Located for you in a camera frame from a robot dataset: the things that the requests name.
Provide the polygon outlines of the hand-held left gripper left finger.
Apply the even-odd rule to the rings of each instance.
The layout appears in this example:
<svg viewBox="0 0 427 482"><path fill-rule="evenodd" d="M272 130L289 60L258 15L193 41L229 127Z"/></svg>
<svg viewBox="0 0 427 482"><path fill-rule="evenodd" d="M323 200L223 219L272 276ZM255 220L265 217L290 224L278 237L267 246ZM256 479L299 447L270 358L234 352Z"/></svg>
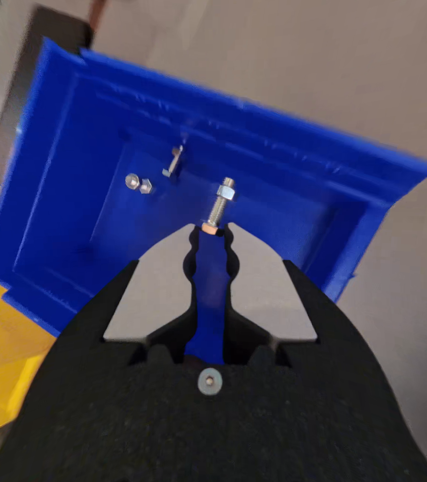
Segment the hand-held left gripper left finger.
<svg viewBox="0 0 427 482"><path fill-rule="evenodd" d="M168 348L180 363L198 326L193 275L199 230L187 224L154 244L138 260L106 328L106 342Z"/></svg>

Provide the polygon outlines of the blue storage bin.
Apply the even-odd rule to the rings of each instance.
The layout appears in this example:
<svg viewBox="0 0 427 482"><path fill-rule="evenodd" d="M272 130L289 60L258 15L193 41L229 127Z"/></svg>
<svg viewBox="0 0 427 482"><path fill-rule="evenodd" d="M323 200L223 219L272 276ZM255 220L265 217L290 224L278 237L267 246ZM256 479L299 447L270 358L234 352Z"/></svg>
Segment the blue storage bin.
<svg viewBox="0 0 427 482"><path fill-rule="evenodd" d="M129 189L129 173L153 193ZM209 235L225 177L235 197ZM228 223L335 302L389 209L425 178L411 155L45 39L0 193L3 300L58 334L50 358L60 343L145 358L103 334L139 258L195 224L198 326L184 355L222 364Z"/></svg>

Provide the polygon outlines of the black table panel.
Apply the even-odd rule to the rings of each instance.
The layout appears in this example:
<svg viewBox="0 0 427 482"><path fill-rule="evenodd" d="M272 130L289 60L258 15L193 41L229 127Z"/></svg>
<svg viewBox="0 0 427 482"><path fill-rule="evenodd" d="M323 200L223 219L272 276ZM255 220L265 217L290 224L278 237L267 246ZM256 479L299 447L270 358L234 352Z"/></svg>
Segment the black table panel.
<svg viewBox="0 0 427 482"><path fill-rule="evenodd" d="M90 46L92 37L92 29L86 21L47 6L37 4L33 7L0 112L0 185L14 150L44 38L67 52L78 53L81 48Z"/></svg>

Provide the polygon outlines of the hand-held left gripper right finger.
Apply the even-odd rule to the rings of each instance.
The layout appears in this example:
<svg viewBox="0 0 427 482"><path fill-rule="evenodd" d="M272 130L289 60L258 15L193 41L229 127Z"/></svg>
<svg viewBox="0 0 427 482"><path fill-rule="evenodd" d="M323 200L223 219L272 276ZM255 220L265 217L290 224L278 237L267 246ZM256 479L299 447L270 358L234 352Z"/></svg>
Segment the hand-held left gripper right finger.
<svg viewBox="0 0 427 482"><path fill-rule="evenodd" d="M318 335L283 258L233 222L224 229L229 275L224 310L223 360L247 364L259 346L315 343Z"/></svg>

